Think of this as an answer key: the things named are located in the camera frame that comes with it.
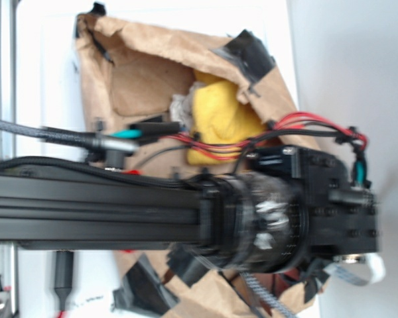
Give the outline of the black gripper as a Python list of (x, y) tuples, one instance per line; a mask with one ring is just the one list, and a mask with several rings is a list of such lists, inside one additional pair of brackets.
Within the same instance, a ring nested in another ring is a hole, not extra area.
[(253, 170), (282, 179), (296, 194), (308, 255), (333, 259), (378, 252), (375, 196), (352, 185), (337, 157), (291, 145), (259, 148), (255, 154)]

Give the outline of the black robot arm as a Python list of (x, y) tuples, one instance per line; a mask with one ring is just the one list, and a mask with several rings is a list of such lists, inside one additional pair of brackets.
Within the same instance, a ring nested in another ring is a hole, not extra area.
[(377, 252), (375, 199), (331, 154), (258, 148), (237, 174), (187, 180), (67, 160), (0, 163), (0, 242), (37, 250), (182, 246), (209, 268), (281, 272)]

